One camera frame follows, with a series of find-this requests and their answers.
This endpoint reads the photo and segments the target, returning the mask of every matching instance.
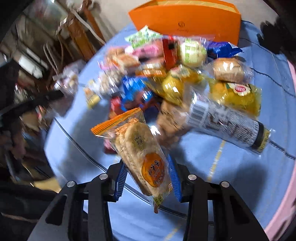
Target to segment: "round table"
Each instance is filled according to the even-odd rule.
[[[94,109],[88,109],[83,85],[98,76],[98,61],[106,50],[128,45],[124,37],[134,32],[135,27],[128,25],[88,62],[79,75],[80,86],[71,109],[64,118],[53,121],[45,152],[61,186],[70,180],[91,181],[118,162],[115,155],[103,153],[103,140],[90,131],[107,120],[110,104],[103,99]],[[243,53],[239,56],[253,69],[253,84],[262,88],[259,121],[275,130],[272,143],[259,156],[219,138],[189,132],[170,154],[204,180],[230,182],[271,240],[280,237],[295,213],[296,97],[292,78],[295,73],[291,74],[283,54],[275,55],[259,45],[257,34],[261,32],[252,23],[241,22],[238,45]],[[179,203],[171,193],[155,214],[129,175],[122,197],[109,204],[113,234],[120,241],[182,240],[187,210],[188,204]],[[213,221],[211,208],[209,221]]]

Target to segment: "silver screw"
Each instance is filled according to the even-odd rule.
[[[67,187],[71,188],[75,185],[75,182],[74,181],[69,181],[67,182]]]
[[[188,175],[188,179],[191,180],[191,181],[195,180],[196,178],[197,177],[194,174]]]
[[[221,182],[221,186],[224,188],[228,188],[229,187],[229,183],[228,182]]]
[[[107,178],[108,178],[108,175],[106,173],[103,173],[103,174],[100,175],[101,180],[105,180]]]

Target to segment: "rice cracker package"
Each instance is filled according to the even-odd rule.
[[[140,108],[129,110],[91,129],[94,135],[107,137],[121,156],[130,175],[158,213],[172,190],[168,163],[146,124]]]

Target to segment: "blue snack package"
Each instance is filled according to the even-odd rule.
[[[121,109],[123,111],[131,110],[136,107],[144,108],[145,104],[152,99],[153,94],[144,81],[146,77],[127,77],[122,78],[125,96],[122,99]]]
[[[209,42],[207,54],[211,58],[230,58],[242,50],[230,42]]]

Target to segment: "orange box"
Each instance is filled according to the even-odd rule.
[[[152,0],[129,12],[140,30],[149,29],[165,35],[213,36],[217,42],[237,45],[241,15],[237,8],[218,0]]]

